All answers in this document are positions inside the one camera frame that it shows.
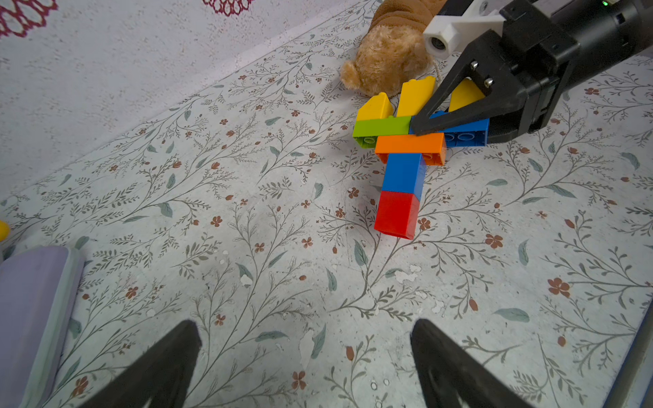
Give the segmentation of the long blue lego brick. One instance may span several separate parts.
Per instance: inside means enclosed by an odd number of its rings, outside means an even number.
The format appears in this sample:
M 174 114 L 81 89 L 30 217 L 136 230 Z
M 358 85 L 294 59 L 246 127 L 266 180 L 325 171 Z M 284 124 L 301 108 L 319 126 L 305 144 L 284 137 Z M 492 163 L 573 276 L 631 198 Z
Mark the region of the long blue lego brick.
M 489 119 L 450 127 L 442 137 L 445 147 L 484 147 L 487 145 Z

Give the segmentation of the orange lego brick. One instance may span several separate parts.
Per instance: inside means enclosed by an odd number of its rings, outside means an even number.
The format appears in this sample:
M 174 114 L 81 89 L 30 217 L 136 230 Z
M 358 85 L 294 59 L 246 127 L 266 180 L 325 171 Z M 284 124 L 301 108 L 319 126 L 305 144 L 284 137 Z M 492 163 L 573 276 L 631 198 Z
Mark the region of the orange lego brick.
M 446 161 L 447 144 L 442 133 L 379 136 L 375 154 L 379 160 L 386 164 L 389 155 L 393 153 L 416 154 L 420 153 L 428 166 L 444 166 Z

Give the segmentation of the yellow square lego brick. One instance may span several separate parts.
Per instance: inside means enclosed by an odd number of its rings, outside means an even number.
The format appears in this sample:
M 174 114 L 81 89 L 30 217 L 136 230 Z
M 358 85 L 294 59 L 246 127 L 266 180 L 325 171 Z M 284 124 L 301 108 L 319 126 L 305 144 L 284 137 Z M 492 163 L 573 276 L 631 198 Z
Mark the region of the yellow square lego brick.
M 432 76 L 403 83 L 396 116 L 416 116 L 432 97 L 436 85 L 436 78 Z

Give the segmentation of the red lego brick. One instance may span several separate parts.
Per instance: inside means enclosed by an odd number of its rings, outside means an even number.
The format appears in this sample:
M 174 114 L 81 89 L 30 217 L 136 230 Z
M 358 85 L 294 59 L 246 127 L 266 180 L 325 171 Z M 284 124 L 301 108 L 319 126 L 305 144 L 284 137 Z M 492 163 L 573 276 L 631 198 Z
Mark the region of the red lego brick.
M 387 236 L 412 240 L 416 234 L 419 200 L 412 193 L 381 192 L 374 229 Z

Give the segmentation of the yellow small lego brick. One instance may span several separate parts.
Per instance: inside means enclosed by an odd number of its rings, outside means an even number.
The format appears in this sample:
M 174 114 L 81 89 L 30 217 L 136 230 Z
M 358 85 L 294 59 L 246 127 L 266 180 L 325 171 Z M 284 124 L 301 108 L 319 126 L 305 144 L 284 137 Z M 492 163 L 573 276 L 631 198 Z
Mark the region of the yellow small lego brick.
M 356 120 L 369 121 L 377 119 L 386 119 L 394 115 L 394 105 L 391 104 L 388 95 L 382 92 L 370 98 L 357 113 Z
M 486 95 L 484 95 L 471 79 L 465 78 L 453 90 L 448 111 L 454 112 L 485 97 Z

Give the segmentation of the small blue lego brick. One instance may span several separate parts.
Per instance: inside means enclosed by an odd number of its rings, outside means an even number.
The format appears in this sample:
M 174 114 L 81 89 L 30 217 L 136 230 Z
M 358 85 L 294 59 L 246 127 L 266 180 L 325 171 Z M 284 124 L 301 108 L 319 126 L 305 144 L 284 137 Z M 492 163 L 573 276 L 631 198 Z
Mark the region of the small blue lego brick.
M 421 201 L 426 171 L 427 164 L 421 153 L 391 153 L 382 191 L 413 194 Z

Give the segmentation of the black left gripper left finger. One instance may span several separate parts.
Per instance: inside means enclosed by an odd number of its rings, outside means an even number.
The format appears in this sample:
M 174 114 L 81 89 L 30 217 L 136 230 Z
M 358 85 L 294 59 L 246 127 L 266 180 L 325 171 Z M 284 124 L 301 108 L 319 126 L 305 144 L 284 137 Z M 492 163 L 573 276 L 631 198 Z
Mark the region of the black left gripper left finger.
M 83 406 L 181 407 L 201 347 L 196 323 L 181 321 Z

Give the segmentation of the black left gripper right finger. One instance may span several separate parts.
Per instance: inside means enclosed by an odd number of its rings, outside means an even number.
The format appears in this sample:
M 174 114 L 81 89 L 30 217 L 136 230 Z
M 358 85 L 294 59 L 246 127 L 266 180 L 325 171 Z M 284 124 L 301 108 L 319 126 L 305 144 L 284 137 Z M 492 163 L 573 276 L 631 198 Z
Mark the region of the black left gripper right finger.
M 410 338 L 425 406 L 531 407 L 431 321 L 417 320 Z

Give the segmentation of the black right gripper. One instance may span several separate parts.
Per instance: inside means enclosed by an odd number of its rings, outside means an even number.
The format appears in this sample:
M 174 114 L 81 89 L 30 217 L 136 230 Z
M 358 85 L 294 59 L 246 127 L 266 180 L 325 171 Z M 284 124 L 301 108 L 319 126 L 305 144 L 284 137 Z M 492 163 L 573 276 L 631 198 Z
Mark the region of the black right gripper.
M 489 119 L 486 144 L 510 142 L 541 129 L 564 92 L 652 44 L 650 1 L 571 1 L 549 16 L 513 1 L 500 14 L 502 38 L 469 43 L 413 117 L 416 135 Z

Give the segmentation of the green lego brick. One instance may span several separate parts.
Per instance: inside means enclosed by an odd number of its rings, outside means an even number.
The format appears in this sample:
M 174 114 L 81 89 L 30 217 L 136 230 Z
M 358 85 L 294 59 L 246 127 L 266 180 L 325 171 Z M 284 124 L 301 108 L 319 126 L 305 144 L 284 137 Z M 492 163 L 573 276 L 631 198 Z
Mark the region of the green lego brick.
M 380 136 L 409 134 L 412 117 L 386 117 L 357 121 L 352 134 L 363 149 L 374 149 Z

